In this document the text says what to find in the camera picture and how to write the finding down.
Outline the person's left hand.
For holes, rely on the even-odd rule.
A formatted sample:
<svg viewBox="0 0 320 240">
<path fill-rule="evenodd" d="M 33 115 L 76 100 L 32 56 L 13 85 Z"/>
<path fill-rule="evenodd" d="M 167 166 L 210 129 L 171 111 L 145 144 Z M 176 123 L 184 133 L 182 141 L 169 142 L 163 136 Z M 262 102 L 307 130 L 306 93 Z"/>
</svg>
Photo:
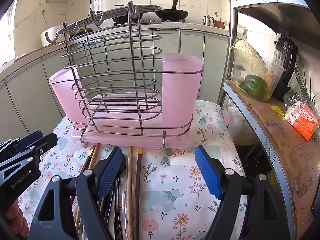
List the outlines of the person's left hand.
<svg viewBox="0 0 320 240">
<path fill-rule="evenodd" d="M 29 235 L 28 223 L 23 216 L 23 212 L 18 206 L 17 200 L 15 200 L 5 212 L 5 217 L 10 221 L 11 231 L 15 235 L 21 235 L 22 237 L 27 237 Z"/>
</svg>

